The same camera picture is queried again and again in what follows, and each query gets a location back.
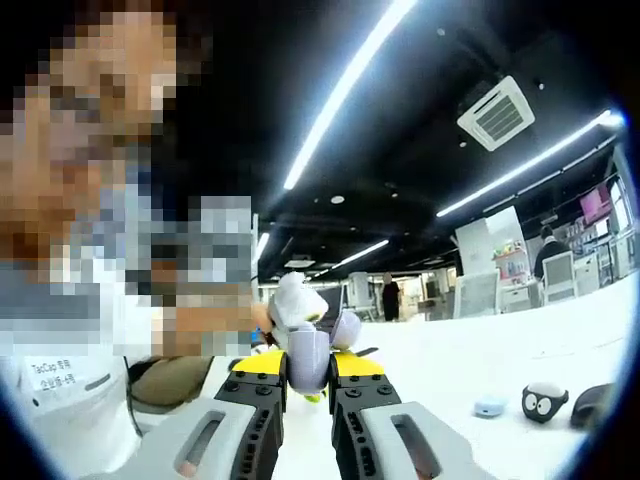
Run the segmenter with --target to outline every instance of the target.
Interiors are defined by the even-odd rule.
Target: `cable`
[[[127,357],[122,357],[122,359],[124,360],[124,366],[127,369],[127,408],[129,409],[129,415],[131,416],[131,423],[133,423],[133,428],[136,430],[136,434],[140,438],[142,438],[142,430],[140,430],[138,421],[136,420],[136,417],[133,414],[133,401],[131,398],[131,376],[129,375],[129,362],[127,361]]]

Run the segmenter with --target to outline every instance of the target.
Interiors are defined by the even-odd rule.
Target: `white chair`
[[[542,261],[544,303],[561,302],[578,296],[573,252],[565,252]]]
[[[577,295],[583,296],[595,292],[600,288],[600,269],[598,268],[598,256],[589,255],[574,263],[576,275]]]
[[[456,279],[453,318],[500,313],[500,271],[463,275]]]

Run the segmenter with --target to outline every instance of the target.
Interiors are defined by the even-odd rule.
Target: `blue object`
[[[507,402],[504,398],[486,396],[478,400],[473,409],[478,417],[493,418],[504,413]]]

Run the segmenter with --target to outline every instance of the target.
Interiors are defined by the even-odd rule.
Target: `desk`
[[[354,350],[379,347],[370,358],[384,366],[400,397],[419,401],[466,437],[475,461],[494,476],[553,478],[585,438],[568,427],[576,398],[618,375],[637,281],[634,274],[584,297],[493,317],[365,323]],[[214,360],[203,392],[215,395],[228,360]],[[544,425],[525,419],[520,406],[522,388],[537,380],[569,390],[569,402]],[[290,393],[274,480],[339,479],[327,402]],[[487,393],[505,395],[504,415],[472,415],[474,401]]]

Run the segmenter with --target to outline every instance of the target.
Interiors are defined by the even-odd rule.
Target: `person in black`
[[[400,317],[400,288],[393,281],[389,272],[384,274],[384,289],[382,290],[382,308],[384,319],[391,322]]]
[[[544,276],[544,270],[542,269],[542,261],[554,257],[556,255],[560,255],[561,253],[568,252],[570,249],[567,245],[562,242],[556,240],[553,236],[553,230],[549,225],[545,225],[542,227],[540,231],[540,236],[542,237],[542,241],[544,245],[542,250],[538,253],[536,257],[536,264],[533,268],[533,274],[538,280],[542,280]]]

